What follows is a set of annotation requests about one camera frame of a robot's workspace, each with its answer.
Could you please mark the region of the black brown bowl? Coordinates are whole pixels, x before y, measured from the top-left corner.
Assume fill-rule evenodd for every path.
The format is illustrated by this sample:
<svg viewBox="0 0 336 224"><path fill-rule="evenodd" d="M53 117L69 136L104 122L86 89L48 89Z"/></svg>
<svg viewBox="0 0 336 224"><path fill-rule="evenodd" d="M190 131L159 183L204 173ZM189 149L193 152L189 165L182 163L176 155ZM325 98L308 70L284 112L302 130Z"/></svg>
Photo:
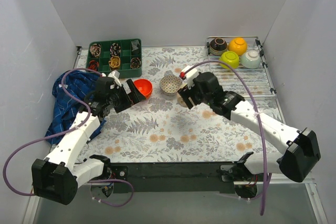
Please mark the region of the black brown bowl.
<svg viewBox="0 0 336 224"><path fill-rule="evenodd" d="M210 54L215 56L221 56L224 52L228 49L228 44L225 39L223 38L214 38L209 43L209 51Z"/></svg>

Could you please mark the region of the patterned brown white bowl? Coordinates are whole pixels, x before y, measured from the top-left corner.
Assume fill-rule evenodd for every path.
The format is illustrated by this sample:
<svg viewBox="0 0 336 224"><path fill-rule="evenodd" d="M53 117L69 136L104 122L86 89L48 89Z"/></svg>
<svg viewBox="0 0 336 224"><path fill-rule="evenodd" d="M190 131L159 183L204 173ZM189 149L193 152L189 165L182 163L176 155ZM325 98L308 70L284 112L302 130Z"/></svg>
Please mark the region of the patterned brown white bowl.
<svg viewBox="0 0 336 224"><path fill-rule="evenodd" d="M166 75L160 80L160 88L167 95L173 95L178 92L182 80L175 75Z"/></svg>

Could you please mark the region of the beige bowl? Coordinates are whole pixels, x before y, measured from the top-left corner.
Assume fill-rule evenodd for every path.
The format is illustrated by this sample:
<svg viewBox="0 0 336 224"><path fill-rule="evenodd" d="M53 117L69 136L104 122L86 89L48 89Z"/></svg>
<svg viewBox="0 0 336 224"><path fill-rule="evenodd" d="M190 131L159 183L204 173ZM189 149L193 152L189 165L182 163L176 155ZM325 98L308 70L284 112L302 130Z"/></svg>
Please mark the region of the beige bowl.
<svg viewBox="0 0 336 224"><path fill-rule="evenodd" d="M178 101L178 103L179 103L180 106L182 106L182 107L184 107L184 108L187 107L187 105L186 105L186 103L184 102L184 100L182 99L182 97L178 97L178 98L177 98L177 101Z"/></svg>

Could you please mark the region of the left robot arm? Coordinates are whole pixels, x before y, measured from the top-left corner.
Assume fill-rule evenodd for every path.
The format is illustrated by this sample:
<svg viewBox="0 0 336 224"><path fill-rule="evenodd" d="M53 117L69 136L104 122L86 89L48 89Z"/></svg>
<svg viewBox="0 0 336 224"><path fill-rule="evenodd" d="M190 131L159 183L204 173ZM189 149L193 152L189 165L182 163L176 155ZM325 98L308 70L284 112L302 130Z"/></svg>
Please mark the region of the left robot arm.
<svg viewBox="0 0 336 224"><path fill-rule="evenodd" d="M36 196L67 205L83 184L92 179L107 182L111 178L110 159L105 156L92 155L79 165L75 162L90 136L111 110L119 113L146 100L131 79L127 80L127 84L130 92L125 91L116 77L97 79L95 89L85 96L71 131L44 159L37 159L32 164Z"/></svg>

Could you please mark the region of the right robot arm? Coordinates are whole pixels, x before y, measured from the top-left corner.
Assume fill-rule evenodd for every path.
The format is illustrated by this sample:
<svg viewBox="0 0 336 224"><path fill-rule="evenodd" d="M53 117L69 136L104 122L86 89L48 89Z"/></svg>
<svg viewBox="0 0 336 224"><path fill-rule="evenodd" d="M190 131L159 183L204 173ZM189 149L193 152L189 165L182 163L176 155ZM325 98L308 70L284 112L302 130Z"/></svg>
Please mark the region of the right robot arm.
<svg viewBox="0 0 336 224"><path fill-rule="evenodd" d="M178 93L189 109L204 103L213 112L263 136L277 149L268 155L267 171L281 173L294 182L302 182L320 160L316 133L305 128L300 131L285 125L265 113L256 112L253 105L233 91L225 91L211 72L196 69L183 71L186 85Z"/></svg>

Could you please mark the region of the lime green bowl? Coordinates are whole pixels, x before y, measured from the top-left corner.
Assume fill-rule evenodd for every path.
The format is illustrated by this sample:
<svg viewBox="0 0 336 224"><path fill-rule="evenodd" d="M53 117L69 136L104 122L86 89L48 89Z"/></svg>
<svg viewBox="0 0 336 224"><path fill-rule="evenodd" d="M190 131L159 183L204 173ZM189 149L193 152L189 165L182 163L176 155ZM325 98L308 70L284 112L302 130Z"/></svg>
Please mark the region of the lime green bowl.
<svg viewBox="0 0 336 224"><path fill-rule="evenodd" d="M227 65L231 66L233 69L238 68L239 66L239 56L233 51L224 52L220 58L220 61L225 62Z"/></svg>

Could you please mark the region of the pale green bowl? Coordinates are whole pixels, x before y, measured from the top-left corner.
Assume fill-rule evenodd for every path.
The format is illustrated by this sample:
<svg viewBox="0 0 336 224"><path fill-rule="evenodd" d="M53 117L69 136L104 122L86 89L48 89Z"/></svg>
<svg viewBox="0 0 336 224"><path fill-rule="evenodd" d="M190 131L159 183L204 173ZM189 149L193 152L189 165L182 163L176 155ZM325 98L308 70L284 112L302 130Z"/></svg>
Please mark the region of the pale green bowl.
<svg viewBox="0 0 336 224"><path fill-rule="evenodd" d="M245 52L240 57L240 63L248 69L257 69L261 63L261 57L258 51L251 50Z"/></svg>

